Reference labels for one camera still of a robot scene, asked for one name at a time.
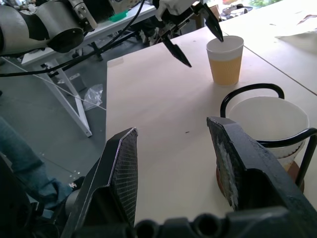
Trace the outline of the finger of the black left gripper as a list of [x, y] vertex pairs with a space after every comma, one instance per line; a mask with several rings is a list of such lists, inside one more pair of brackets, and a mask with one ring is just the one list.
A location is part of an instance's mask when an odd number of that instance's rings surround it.
[[205, 25], [209, 28], [209, 30], [213, 33], [213, 35], [220, 41], [223, 42], [223, 33], [220, 28], [220, 24], [218, 18], [214, 15], [214, 13], [210, 10], [207, 4], [203, 4], [199, 10], [200, 15], [205, 20]]
[[173, 44], [171, 40], [168, 37], [164, 37], [162, 39], [162, 42], [166, 46], [166, 48], [169, 50], [169, 52], [180, 62], [185, 64], [188, 67], [192, 67], [184, 53], [181, 51], [178, 45]]

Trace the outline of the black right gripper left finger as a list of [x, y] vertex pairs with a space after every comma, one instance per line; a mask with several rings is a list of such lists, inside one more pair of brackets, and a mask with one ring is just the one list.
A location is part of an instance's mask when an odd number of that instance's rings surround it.
[[126, 129], [106, 142], [78, 191], [61, 238], [84, 227], [124, 224], [134, 227], [138, 192], [138, 131]]

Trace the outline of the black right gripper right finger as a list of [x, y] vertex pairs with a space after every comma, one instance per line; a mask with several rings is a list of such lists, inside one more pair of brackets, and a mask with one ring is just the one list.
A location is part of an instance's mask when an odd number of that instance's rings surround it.
[[275, 156], [234, 121], [209, 117], [229, 238], [317, 238], [317, 210]]

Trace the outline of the white paper cup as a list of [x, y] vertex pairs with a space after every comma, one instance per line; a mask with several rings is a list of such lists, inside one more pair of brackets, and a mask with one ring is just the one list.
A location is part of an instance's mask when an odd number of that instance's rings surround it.
[[259, 96], [235, 105], [227, 117], [238, 123], [254, 140], [282, 140], [310, 127], [308, 115], [278, 97]]

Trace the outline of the yellow ribbed paper cup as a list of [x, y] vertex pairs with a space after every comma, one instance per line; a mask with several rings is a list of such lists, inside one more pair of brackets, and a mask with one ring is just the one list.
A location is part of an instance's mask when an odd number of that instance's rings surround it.
[[242, 63], [244, 40], [238, 36], [224, 36], [206, 45], [214, 83], [230, 86], [238, 83]]

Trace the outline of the black shoe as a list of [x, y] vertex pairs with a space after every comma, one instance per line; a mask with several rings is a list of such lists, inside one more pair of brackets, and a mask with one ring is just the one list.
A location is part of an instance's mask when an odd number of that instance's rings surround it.
[[71, 188], [72, 192], [77, 191], [81, 188], [83, 185], [85, 177], [79, 177], [75, 181], [68, 184], [68, 186]]

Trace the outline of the green plastic object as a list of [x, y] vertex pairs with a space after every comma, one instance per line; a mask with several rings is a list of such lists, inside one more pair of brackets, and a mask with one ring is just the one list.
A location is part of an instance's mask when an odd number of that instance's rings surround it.
[[113, 16], [111, 16], [111, 17], [109, 18], [109, 21], [111, 21], [111, 22], [117, 22], [117, 21], [119, 21], [119, 20], [122, 20], [122, 19], [124, 19], [124, 18], [127, 16], [127, 13], [128, 13], [128, 11], [125, 10], [125, 11], [123, 11], [123, 12], [121, 12], [121, 13], [115, 14], [115, 15], [113, 15]]

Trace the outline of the clear plastic bag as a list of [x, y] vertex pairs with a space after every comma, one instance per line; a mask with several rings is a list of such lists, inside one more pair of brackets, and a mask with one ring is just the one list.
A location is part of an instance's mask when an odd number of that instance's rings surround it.
[[97, 108], [102, 104], [103, 90], [104, 88], [102, 84], [94, 85], [87, 90], [83, 101], [85, 111]]

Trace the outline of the grey box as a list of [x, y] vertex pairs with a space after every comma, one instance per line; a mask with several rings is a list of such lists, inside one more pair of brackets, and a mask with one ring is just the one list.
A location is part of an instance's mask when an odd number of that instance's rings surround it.
[[77, 92], [81, 92], [87, 88], [82, 76], [79, 73], [69, 77], [69, 80]]

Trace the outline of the person's leg in jeans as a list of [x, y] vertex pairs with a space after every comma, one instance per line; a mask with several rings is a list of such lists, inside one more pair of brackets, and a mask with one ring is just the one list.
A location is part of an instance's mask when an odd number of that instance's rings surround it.
[[55, 209], [72, 193], [69, 185], [48, 176], [45, 163], [2, 117], [0, 153], [11, 162], [13, 173], [26, 193], [46, 209]]

